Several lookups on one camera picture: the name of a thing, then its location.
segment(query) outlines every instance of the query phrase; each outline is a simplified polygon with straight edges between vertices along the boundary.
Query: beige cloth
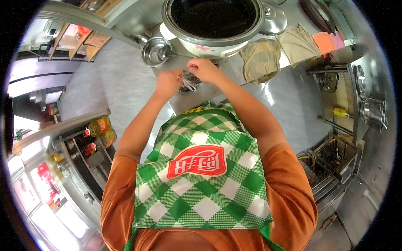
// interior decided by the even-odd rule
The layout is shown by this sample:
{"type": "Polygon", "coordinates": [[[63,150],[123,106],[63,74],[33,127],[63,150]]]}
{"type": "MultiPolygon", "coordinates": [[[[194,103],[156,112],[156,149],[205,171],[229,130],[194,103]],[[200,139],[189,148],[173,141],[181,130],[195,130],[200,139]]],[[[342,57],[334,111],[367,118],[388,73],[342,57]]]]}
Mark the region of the beige cloth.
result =
{"type": "Polygon", "coordinates": [[[243,75],[247,83],[265,83],[281,71],[281,45],[272,39],[259,39],[247,44],[240,55],[244,60],[243,75]]]}
{"type": "Polygon", "coordinates": [[[277,36],[277,40],[281,43],[292,68],[300,62],[321,57],[320,49],[300,23],[298,28],[287,27],[277,36]]]}

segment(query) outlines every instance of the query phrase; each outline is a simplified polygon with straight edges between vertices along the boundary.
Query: rice cooker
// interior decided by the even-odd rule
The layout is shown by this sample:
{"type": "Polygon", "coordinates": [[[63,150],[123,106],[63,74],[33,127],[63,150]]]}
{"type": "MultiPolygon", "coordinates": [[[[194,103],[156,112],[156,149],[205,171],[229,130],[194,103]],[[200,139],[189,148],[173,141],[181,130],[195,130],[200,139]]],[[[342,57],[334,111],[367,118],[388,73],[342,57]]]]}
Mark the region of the rice cooker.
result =
{"type": "Polygon", "coordinates": [[[259,0],[165,0],[161,34],[178,38],[198,57],[220,59],[238,53],[264,24],[259,0]]]}

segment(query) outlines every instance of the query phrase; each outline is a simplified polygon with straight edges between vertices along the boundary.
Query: pink towel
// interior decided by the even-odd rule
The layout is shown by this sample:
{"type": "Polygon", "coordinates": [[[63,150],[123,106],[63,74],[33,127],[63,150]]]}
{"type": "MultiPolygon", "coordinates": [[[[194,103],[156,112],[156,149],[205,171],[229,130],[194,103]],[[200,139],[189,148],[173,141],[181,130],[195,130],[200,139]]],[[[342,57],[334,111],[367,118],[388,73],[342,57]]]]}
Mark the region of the pink towel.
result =
{"type": "Polygon", "coordinates": [[[339,32],[335,31],[336,36],[331,33],[331,39],[334,42],[335,48],[339,50],[340,48],[345,47],[345,43],[343,42],[342,38],[340,38],[339,32]]]}

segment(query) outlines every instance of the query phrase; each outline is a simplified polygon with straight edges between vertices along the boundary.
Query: red sign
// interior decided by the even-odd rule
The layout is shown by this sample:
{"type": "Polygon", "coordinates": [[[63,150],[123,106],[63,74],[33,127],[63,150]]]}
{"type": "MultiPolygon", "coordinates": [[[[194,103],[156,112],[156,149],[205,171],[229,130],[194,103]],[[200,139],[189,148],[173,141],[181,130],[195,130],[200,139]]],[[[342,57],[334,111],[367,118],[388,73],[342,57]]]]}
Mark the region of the red sign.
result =
{"type": "Polygon", "coordinates": [[[224,148],[216,145],[196,145],[183,150],[169,161],[168,179],[183,173],[220,176],[227,170],[224,148]]]}
{"type": "Polygon", "coordinates": [[[40,164],[37,167],[37,172],[47,188],[47,192],[50,197],[49,201],[47,201],[47,204],[50,206],[54,202],[55,197],[60,194],[60,189],[55,184],[46,163],[40,164]]]}

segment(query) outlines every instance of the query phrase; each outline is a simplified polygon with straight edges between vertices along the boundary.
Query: red logo with chinese text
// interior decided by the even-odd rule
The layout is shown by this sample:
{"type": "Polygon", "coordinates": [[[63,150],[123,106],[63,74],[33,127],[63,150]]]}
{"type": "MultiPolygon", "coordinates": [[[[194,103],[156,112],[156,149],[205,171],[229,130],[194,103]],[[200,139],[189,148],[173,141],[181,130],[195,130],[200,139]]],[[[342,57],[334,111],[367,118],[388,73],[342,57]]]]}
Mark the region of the red logo with chinese text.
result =
{"type": "Polygon", "coordinates": [[[224,148],[216,145],[196,145],[183,150],[169,161],[168,179],[183,173],[220,176],[227,170],[224,148]]]}

